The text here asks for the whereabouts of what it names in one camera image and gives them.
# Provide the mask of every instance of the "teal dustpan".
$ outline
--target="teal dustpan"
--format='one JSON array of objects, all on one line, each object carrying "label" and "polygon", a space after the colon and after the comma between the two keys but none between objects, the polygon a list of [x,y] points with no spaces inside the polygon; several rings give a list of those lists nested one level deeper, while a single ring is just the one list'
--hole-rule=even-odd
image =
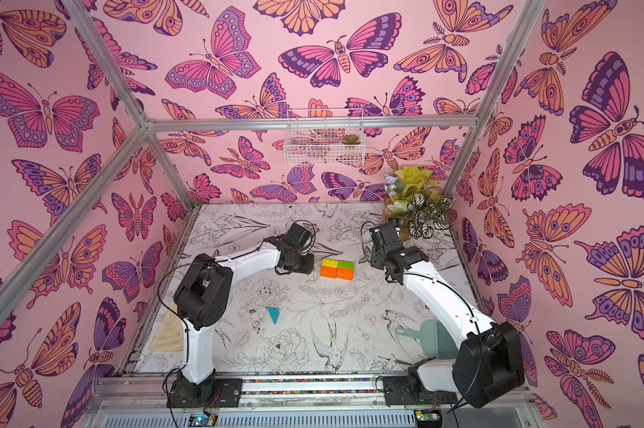
[{"label": "teal dustpan", "polygon": [[396,334],[419,340],[422,350],[430,358],[438,358],[439,360],[457,358],[458,348],[446,327],[438,320],[422,322],[420,331],[397,327]]}]

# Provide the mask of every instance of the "floral printed tablecloth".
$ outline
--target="floral printed tablecloth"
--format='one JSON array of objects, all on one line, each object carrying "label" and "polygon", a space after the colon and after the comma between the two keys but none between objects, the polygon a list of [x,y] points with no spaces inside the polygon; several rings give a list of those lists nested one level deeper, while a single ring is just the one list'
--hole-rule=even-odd
[{"label": "floral printed tablecloth", "polygon": [[[424,354],[416,340],[399,337],[396,327],[419,330],[434,318],[429,309],[400,284],[384,281],[364,253],[371,247],[360,225],[381,221],[380,203],[205,205],[180,263],[200,253],[227,255],[278,235],[295,220],[316,227],[315,271],[309,276],[276,275],[267,270],[232,284],[230,299],[216,328],[213,360],[218,372],[273,374],[292,372],[363,372],[402,370]],[[449,232],[418,245],[463,296],[474,303],[470,284]],[[320,277],[323,258],[355,263],[352,281]],[[187,268],[177,270],[165,295],[170,302]],[[279,310],[274,324],[267,307]],[[181,365],[182,352],[148,349],[166,315],[156,314],[136,372],[167,372]]]}]

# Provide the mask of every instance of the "white wire basket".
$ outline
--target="white wire basket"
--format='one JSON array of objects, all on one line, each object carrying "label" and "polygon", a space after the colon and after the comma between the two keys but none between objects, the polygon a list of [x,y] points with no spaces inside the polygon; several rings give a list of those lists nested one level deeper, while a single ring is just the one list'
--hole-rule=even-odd
[{"label": "white wire basket", "polygon": [[[331,116],[331,110],[342,110],[345,116]],[[357,111],[355,116],[347,116]],[[307,117],[292,115],[304,113]],[[318,109],[289,109],[283,155],[286,165],[293,167],[307,162],[313,165],[349,165],[362,167],[366,149],[364,112],[362,109],[328,108],[321,121],[312,123],[309,117],[317,117]],[[358,137],[357,144],[344,144],[344,138]]]}]

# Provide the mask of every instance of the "blue triangle block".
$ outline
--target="blue triangle block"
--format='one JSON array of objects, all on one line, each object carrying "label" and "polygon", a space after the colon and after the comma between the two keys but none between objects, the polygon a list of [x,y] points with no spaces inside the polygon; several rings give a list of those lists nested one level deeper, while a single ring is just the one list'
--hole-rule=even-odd
[{"label": "blue triangle block", "polygon": [[272,321],[274,323],[277,323],[277,319],[279,318],[279,310],[275,309],[273,307],[268,307],[267,310],[270,312],[270,316],[272,317]]}]

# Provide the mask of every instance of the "orange block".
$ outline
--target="orange block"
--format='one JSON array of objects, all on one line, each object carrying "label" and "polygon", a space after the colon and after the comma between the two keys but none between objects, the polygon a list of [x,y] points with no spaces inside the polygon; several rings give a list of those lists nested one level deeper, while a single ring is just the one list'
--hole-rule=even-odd
[{"label": "orange block", "polygon": [[338,268],[336,270],[336,278],[338,279],[347,279],[348,281],[352,281],[352,274],[353,271],[351,269]]},{"label": "orange block", "polygon": [[330,266],[322,266],[322,269],[320,269],[320,276],[326,278],[336,278],[336,268],[332,268]]}]

